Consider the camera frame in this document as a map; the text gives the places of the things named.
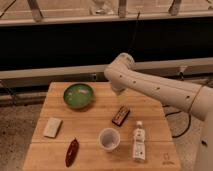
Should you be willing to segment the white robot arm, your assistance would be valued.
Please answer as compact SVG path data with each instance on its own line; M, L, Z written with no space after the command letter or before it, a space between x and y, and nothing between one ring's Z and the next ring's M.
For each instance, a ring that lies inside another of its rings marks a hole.
M106 66L104 75L112 89L130 88L201 120L204 125L194 171L213 171L213 88L136 72L134 64L131 55L121 53Z

